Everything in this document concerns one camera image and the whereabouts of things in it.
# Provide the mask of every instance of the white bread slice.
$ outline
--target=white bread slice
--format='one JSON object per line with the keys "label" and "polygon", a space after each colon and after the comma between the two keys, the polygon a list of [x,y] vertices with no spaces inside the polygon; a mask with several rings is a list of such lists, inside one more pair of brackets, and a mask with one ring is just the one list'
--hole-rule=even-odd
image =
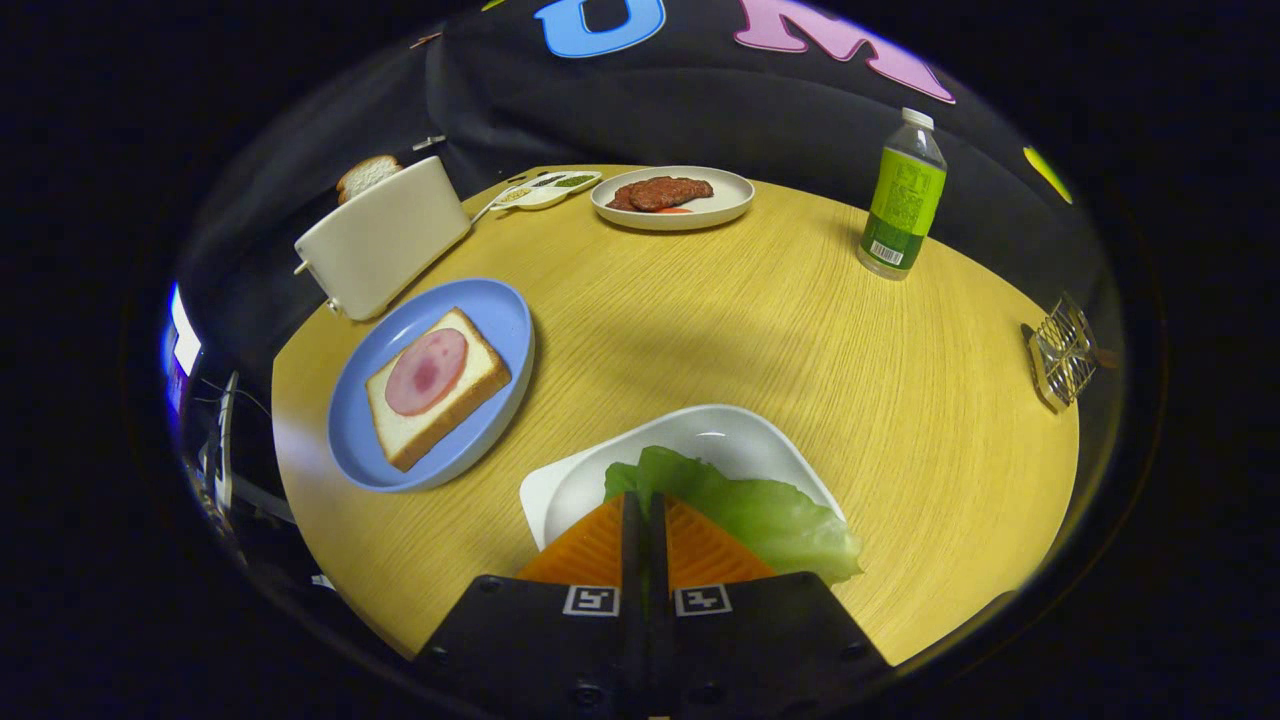
{"label": "white bread slice", "polygon": [[338,204],[347,202],[403,169],[390,155],[378,155],[361,160],[338,179]]}
{"label": "white bread slice", "polygon": [[396,361],[404,354],[403,350],[365,382],[378,442],[383,446],[387,460],[402,473],[407,473],[415,462],[435,447],[435,443],[475,413],[485,400],[493,397],[511,382],[507,364],[502,361],[502,357],[484,340],[484,336],[471,324],[471,319],[462,310],[453,307],[426,332],[440,328],[453,328],[466,336],[467,360],[453,389],[426,413],[401,415],[387,405],[387,380],[392,375]]}

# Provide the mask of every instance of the black fabric backdrop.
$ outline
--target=black fabric backdrop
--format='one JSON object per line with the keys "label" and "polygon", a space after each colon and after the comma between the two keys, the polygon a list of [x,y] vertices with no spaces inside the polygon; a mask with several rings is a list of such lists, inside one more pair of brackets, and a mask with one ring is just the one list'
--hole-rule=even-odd
{"label": "black fabric backdrop", "polygon": [[[666,24],[646,41],[564,59],[534,18],[545,4],[506,0],[406,33],[228,165],[178,268],[215,361],[269,392],[273,357],[324,301],[310,275],[293,275],[293,241],[337,206],[334,183],[370,155],[411,163],[438,152],[461,197],[538,164],[699,164],[867,208],[904,105],[934,118],[950,165],[931,234],[1046,309],[1073,292],[1117,347],[1115,305],[1100,295],[1106,263],[1080,193],[1064,202],[1023,156],[1032,143],[942,68],[931,65],[955,104],[873,72],[870,44],[849,61],[813,40],[805,53],[748,47],[733,38],[746,27],[737,0],[666,0]],[[584,13],[593,28],[626,19],[621,0]],[[443,36],[410,47],[435,31]],[[410,151],[442,132],[443,145]]]}

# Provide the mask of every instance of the round wooden table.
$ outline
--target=round wooden table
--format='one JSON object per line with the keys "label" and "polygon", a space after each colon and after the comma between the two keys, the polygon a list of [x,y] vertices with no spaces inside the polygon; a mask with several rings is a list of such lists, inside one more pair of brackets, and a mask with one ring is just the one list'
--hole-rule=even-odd
{"label": "round wooden table", "polygon": [[[567,168],[524,174],[543,169]],[[884,281],[854,256],[864,210],[755,186],[746,215],[685,233],[612,225],[589,192],[481,218],[388,309],[489,277],[534,315],[524,404],[485,457],[438,488],[369,492],[329,452],[334,383],[375,322],[320,307],[280,351],[271,413],[293,515],[337,591],[398,652],[416,655],[472,578],[513,575],[536,553],[517,495],[526,474],[690,405],[753,410],[813,465],[865,542],[865,574],[833,592],[890,664],[1036,569],[1079,445],[1074,406],[1055,414],[1032,384],[1021,324],[1046,310],[932,240],[905,282]]]}

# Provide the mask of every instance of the white bottle cap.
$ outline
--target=white bottle cap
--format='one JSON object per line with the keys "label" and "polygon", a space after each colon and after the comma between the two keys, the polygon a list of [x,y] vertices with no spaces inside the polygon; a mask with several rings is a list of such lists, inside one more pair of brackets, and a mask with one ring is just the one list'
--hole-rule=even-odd
{"label": "white bottle cap", "polygon": [[933,129],[933,118],[925,115],[919,110],[913,110],[910,108],[902,108],[902,119],[911,123],[913,126],[919,126],[924,129]]}

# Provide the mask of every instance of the blue plate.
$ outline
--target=blue plate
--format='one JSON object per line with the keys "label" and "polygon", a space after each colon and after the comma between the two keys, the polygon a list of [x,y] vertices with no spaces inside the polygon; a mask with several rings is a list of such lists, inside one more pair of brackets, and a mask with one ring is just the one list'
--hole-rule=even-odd
{"label": "blue plate", "polygon": [[[502,356],[512,380],[444,436],[407,473],[387,461],[365,380],[430,329],[452,307],[471,318]],[[397,307],[356,347],[329,401],[329,448],[347,478],[362,488],[396,492],[452,480],[480,459],[511,423],[525,397],[534,360],[534,322],[525,299],[509,284],[484,278],[445,283]]]}

